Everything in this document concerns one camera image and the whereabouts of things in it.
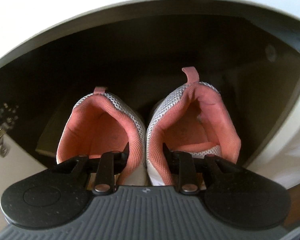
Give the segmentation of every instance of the gray ribbed platform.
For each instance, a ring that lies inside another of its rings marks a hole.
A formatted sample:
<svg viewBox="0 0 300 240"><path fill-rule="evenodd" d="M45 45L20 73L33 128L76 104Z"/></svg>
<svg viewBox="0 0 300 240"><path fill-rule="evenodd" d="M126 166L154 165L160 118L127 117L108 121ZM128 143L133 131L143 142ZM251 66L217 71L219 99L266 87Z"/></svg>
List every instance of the gray ribbed platform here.
<svg viewBox="0 0 300 240"><path fill-rule="evenodd" d="M119 187L115 194L95 197L81 216L66 225L49 230L9 225L0 240L272 240L286 233L281 227L232 228L207 213L198 198L178 194L173 187Z"/></svg>

